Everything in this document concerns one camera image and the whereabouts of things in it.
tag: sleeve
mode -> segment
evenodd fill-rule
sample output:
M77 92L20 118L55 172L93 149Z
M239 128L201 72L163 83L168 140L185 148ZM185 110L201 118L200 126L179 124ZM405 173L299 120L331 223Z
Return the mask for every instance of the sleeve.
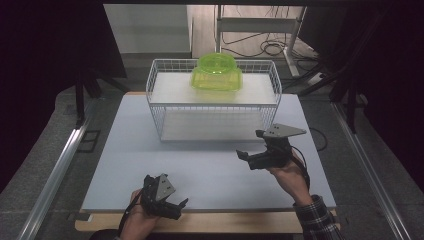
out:
M314 201L308 206L293 205L300 225L303 229L305 240L333 240L344 239L339 229L334 224L334 218L327 210L321 196L312 195Z

